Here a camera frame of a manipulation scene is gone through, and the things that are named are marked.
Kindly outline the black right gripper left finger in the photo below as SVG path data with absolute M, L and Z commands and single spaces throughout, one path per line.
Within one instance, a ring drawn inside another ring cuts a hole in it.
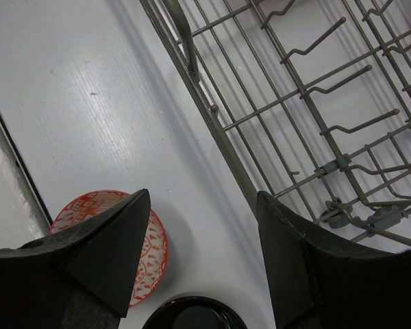
M 141 189 L 65 230 L 0 249 L 0 328 L 118 328 L 149 214 Z

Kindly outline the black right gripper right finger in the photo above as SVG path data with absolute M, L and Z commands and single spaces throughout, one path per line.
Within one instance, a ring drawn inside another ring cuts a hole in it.
M 265 191 L 256 218 L 277 328 L 411 328 L 411 249 L 351 242 Z

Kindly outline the orange diamond pattern bowl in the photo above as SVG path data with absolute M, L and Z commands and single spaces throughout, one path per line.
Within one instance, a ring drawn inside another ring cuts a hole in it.
M 65 230 L 113 207 L 129 194 L 116 190 L 86 193 L 69 202 L 53 221 L 50 234 Z M 166 271 L 169 259 L 169 240 L 157 214 L 150 210 L 134 289 L 129 302 L 133 308 L 149 297 L 157 288 Z

